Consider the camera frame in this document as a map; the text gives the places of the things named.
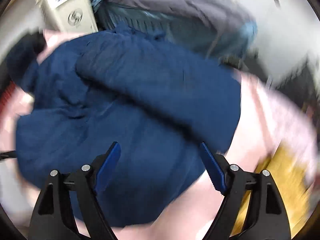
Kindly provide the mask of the dark blue large garment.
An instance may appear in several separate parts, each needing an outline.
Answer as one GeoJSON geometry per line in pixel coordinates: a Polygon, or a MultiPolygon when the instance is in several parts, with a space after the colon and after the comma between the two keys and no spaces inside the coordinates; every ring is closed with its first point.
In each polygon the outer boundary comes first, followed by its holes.
{"type": "Polygon", "coordinates": [[[16,154],[36,187],[118,142],[98,202],[112,227],[146,224],[203,174],[201,144],[229,149],[241,86],[217,60],[124,25],[67,41],[38,63],[44,45],[28,34],[5,58],[14,83],[34,96],[17,120],[16,154]]]}

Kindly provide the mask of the yellow fuzzy cloth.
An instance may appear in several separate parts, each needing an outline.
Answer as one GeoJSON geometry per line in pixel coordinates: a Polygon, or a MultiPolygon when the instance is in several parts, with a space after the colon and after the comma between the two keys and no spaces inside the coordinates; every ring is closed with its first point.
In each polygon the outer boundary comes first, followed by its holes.
{"type": "Polygon", "coordinates": [[[315,149],[291,149],[280,144],[276,151],[270,154],[259,147],[243,153],[234,162],[244,171],[271,172],[287,211],[291,236],[294,237],[309,217],[311,189],[316,172],[315,149]]]}

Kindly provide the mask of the pink polka dot bedsheet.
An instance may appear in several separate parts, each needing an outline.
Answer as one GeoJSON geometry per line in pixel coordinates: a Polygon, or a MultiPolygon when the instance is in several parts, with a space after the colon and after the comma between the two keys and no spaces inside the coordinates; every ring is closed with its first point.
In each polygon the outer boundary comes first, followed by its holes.
{"type": "MultiPolygon", "coordinates": [[[[85,36],[48,31],[34,34],[42,34],[45,40],[44,48],[37,56],[38,63],[44,61],[59,45],[85,36]]],[[[8,71],[5,59],[2,66],[8,71]]],[[[229,149],[224,153],[209,150],[211,153],[221,154],[229,164],[238,165],[234,161],[240,155],[259,147],[270,154],[274,153],[280,144],[287,145],[291,149],[302,150],[307,147],[315,149],[315,130],[310,120],[295,105],[277,91],[265,88],[254,75],[228,66],[224,67],[233,71],[235,79],[241,86],[240,119],[229,149]]],[[[15,150],[9,152],[8,156],[17,159],[16,128],[15,150]]],[[[197,226],[207,220],[213,222],[223,199],[223,195],[214,188],[204,166],[203,174],[167,205],[154,221],[125,227],[112,227],[108,224],[116,239],[190,239],[195,235],[197,226]]],[[[242,229],[248,202],[249,196],[245,195],[232,231],[233,235],[240,233],[242,229]]],[[[294,237],[291,236],[291,239],[319,239],[319,227],[314,224],[315,219],[315,216],[309,216],[306,224],[294,237]]]]}

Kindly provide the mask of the red patterned cloth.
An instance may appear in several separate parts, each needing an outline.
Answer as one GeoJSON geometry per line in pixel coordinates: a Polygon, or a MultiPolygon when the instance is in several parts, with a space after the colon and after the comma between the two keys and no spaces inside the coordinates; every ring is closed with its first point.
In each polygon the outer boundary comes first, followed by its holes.
{"type": "Polygon", "coordinates": [[[5,109],[5,106],[7,105],[15,91],[15,88],[15,84],[10,81],[5,89],[1,92],[0,112],[3,112],[3,110],[5,109]]]}

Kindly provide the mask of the beige air conditioner unit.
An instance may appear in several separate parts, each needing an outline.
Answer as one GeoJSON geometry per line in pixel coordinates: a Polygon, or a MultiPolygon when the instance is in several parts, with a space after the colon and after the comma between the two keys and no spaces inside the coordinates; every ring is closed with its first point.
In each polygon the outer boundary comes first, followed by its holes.
{"type": "Polygon", "coordinates": [[[46,23],[64,33],[98,31],[90,0],[36,0],[46,23]]]}

